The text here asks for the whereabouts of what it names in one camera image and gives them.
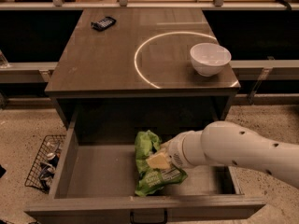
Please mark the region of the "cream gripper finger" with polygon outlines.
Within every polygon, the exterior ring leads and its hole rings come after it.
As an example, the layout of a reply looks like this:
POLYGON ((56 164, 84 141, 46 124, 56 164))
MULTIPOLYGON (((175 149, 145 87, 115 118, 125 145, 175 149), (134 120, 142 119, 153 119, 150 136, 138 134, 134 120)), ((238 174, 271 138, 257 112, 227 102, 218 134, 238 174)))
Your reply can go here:
POLYGON ((146 159, 148 166, 152 169, 169 169, 171 160, 165 153, 155 153, 146 159))

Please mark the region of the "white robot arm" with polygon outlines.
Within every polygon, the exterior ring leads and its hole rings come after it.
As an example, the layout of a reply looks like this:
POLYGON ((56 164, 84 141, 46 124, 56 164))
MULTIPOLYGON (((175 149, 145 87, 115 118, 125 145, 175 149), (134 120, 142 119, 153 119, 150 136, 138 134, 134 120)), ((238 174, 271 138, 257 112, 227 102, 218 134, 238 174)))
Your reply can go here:
POLYGON ((202 131, 180 133, 146 159, 166 170, 200 165, 236 166, 259 171, 299 188, 299 146, 265 138, 228 121, 215 121, 202 131))

